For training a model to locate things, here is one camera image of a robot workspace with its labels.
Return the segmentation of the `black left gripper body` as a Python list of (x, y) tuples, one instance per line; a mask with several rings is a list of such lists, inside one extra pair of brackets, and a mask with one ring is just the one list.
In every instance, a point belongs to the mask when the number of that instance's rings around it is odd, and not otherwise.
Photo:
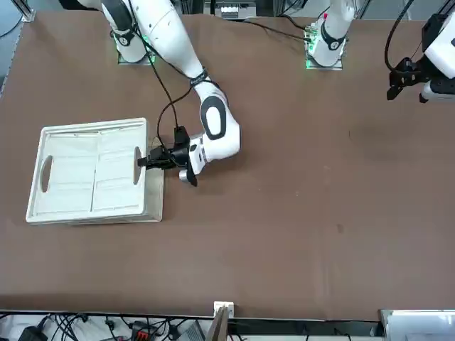
[(399, 87), (407, 87), (425, 83), (427, 76), (423, 73), (420, 66), (418, 62), (413, 62), (411, 58), (403, 58), (395, 67), (397, 85)]

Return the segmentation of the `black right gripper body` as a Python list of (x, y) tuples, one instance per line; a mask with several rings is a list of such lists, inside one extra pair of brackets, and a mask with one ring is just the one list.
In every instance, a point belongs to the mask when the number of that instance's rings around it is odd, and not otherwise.
[(170, 151), (170, 167), (171, 168), (187, 168), (189, 161), (189, 147), (190, 141), (174, 141), (173, 147)]

